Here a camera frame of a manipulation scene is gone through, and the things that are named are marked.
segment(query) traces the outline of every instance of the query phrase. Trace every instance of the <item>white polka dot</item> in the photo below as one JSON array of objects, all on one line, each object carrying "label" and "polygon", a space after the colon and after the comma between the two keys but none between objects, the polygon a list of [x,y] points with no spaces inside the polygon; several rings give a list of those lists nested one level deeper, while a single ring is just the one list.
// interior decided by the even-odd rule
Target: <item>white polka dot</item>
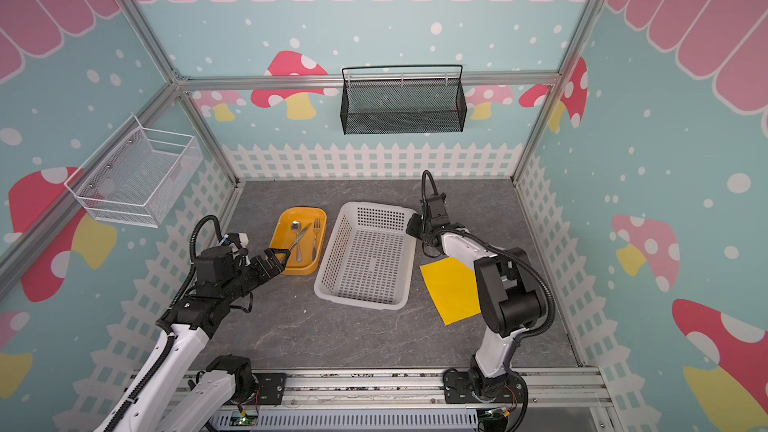
[{"label": "white polka dot", "polygon": [[747,174],[737,173],[728,178],[728,190],[734,194],[743,194],[752,186],[752,180]]},{"label": "white polka dot", "polygon": [[61,184],[69,177],[66,167],[46,168],[41,170],[40,174],[51,184]]},{"label": "white polka dot", "polygon": [[301,56],[301,65],[303,65],[307,69],[314,69],[315,67],[317,67],[317,62],[315,62],[314,60],[312,60],[307,56]]},{"label": "white polka dot", "polygon": [[16,242],[16,239],[18,239],[21,236],[22,236],[21,232],[9,232],[2,236],[2,240],[6,244],[13,244],[14,242]]},{"label": "white polka dot", "polygon": [[670,282],[660,275],[656,277],[656,285],[658,286],[659,290],[662,292],[668,292],[670,290]]},{"label": "white polka dot", "polygon": [[729,315],[720,314],[720,320],[723,322],[725,330],[742,342],[754,344],[755,342],[763,340],[763,336],[765,335],[765,331],[762,329],[745,324]]},{"label": "white polka dot", "polygon": [[716,364],[720,362],[720,351],[717,350],[717,346],[712,339],[699,331],[690,332],[686,337],[688,337],[688,340],[691,341],[696,348],[704,352],[705,356],[712,359],[713,362]]},{"label": "white polka dot", "polygon": [[69,268],[69,255],[72,251],[66,250],[56,254],[51,260],[51,273],[58,278],[64,278],[67,276],[67,268]]},{"label": "white polka dot", "polygon": [[645,241],[645,251],[653,255],[659,251],[659,245],[655,240],[649,238],[647,241]]},{"label": "white polka dot", "polygon": [[733,245],[728,245],[725,247],[725,256],[728,258],[738,258],[739,257],[739,249],[735,248]]},{"label": "white polka dot", "polygon": [[17,146],[22,143],[22,134],[18,133],[18,130],[6,127],[0,129],[0,140],[9,146]]},{"label": "white polka dot", "polygon": [[11,319],[11,322],[10,322],[11,330],[18,332],[24,328],[27,322],[29,322],[29,313],[19,312],[18,314],[14,315],[13,318]]},{"label": "white polka dot", "polygon": [[677,244],[672,244],[667,249],[667,253],[669,253],[670,258],[675,261],[680,261],[680,246]]}]

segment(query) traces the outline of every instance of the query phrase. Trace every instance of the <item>white wire basket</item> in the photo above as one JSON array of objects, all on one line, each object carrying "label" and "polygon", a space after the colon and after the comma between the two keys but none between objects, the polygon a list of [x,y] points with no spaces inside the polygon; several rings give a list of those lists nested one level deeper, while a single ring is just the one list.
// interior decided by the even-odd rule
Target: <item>white wire basket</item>
[{"label": "white wire basket", "polygon": [[[200,166],[203,153],[195,136],[147,129],[136,116],[131,120],[136,127],[103,153],[110,137],[64,185],[96,220],[157,228]],[[128,121],[118,130],[126,130]],[[103,157],[86,170],[100,153]]]},{"label": "white wire basket", "polygon": [[397,310],[408,302],[416,211],[371,202],[341,207],[315,278],[315,294],[338,304]]}]

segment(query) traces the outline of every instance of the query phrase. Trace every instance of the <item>yellow tray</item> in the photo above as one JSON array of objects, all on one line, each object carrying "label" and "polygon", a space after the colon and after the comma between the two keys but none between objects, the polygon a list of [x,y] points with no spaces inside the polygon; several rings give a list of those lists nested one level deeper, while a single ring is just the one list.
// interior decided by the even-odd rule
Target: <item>yellow tray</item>
[{"label": "yellow tray", "polygon": [[[312,225],[316,218],[320,219],[320,232],[317,233],[317,256],[312,260],[312,244],[315,239],[315,233]],[[297,220],[301,222],[301,228],[310,226],[306,234],[299,241],[301,247],[302,262],[296,261],[296,247],[288,258],[288,265],[283,274],[285,275],[309,275],[317,270],[320,265],[320,256],[322,255],[322,240],[326,237],[326,225],[328,216],[321,208],[315,207],[292,207],[284,211],[277,221],[275,233],[272,235],[272,248],[289,248],[296,240],[296,234],[290,229],[291,223]]]}]

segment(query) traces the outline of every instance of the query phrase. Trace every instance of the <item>black cable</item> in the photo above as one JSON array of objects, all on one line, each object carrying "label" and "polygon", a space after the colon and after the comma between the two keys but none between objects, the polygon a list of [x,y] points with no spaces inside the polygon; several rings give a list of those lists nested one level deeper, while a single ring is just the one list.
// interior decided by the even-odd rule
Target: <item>black cable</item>
[{"label": "black cable", "polygon": [[518,414],[518,418],[514,421],[511,427],[509,427],[509,418],[507,418],[507,429],[505,432],[514,432],[515,430],[520,427],[520,424],[523,423],[523,419],[525,418],[525,412],[528,410],[528,385],[525,383],[525,380],[520,377],[520,383],[523,385],[523,393],[525,396],[525,402],[523,402],[523,406],[520,409],[520,414]]},{"label": "black cable", "polygon": [[184,280],[184,283],[179,288],[179,291],[176,293],[176,297],[174,297],[174,300],[170,302],[170,305],[168,308],[173,307],[176,305],[176,302],[181,300],[181,298],[184,296],[184,293],[187,291],[187,287],[190,286],[192,283],[192,279],[194,278],[195,274],[195,266],[194,266],[194,258],[197,257],[197,234],[200,233],[200,230],[205,226],[205,224],[209,221],[214,221],[214,228],[216,229],[216,239],[218,239],[219,242],[221,242],[221,226],[219,225],[219,218],[217,216],[205,216],[197,223],[196,226],[194,226],[194,229],[192,230],[192,234],[190,235],[190,273],[187,274],[187,278]]},{"label": "black cable", "polygon": [[531,274],[531,276],[534,278],[534,280],[538,284],[539,288],[544,293],[544,299],[546,300],[546,303],[547,303],[547,318],[538,327],[530,331],[525,331],[520,333],[520,335],[518,335],[515,338],[515,341],[521,341],[526,337],[541,335],[552,326],[552,324],[554,323],[554,296],[552,295],[552,290],[550,290],[547,283],[544,282],[544,280],[542,279],[542,276],[539,275],[539,273],[536,272],[536,270],[533,267],[523,262],[519,258],[515,257],[514,255],[510,254],[509,252],[506,252],[503,249],[494,247],[493,245],[488,244],[486,241],[482,240],[476,235],[471,234],[470,232],[463,231],[461,229],[441,228],[439,230],[434,231],[431,235],[429,235],[429,237],[427,238],[427,241],[431,242],[435,236],[440,234],[448,234],[448,233],[470,238],[474,240],[477,244],[483,246],[484,249],[487,250],[488,252],[493,252],[494,254],[501,255],[505,258],[508,258],[511,262],[514,262],[514,264],[518,265],[519,267],[522,267],[526,272]]}]

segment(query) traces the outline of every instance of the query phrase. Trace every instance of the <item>gray marble tabletop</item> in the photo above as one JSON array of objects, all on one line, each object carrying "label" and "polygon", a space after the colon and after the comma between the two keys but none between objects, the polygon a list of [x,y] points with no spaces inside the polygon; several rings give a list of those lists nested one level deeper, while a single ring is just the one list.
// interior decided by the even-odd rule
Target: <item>gray marble tabletop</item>
[{"label": "gray marble tabletop", "polygon": [[[506,180],[440,180],[448,214],[494,245],[523,248],[542,270],[512,183]],[[378,202],[419,209],[417,180],[326,180],[247,182],[225,232],[245,232],[251,254],[269,245],[280,214],[290,207],[320,207],[328,233],[342,205]],[[205,368],[216,356],[251,359],[254,368],[467,367],[485,331],[480,315],[445,326],[418,268],[437,259],[416,248],[410,295],[398,311],[378,311],[321,300],[313,290],[316,273],[278,276],[254,291],[250,314],[232,311],[197,357]],[[545,334],[523,341],[512,360],[517,367],[573,367],[568,336],[558,314]]]}]

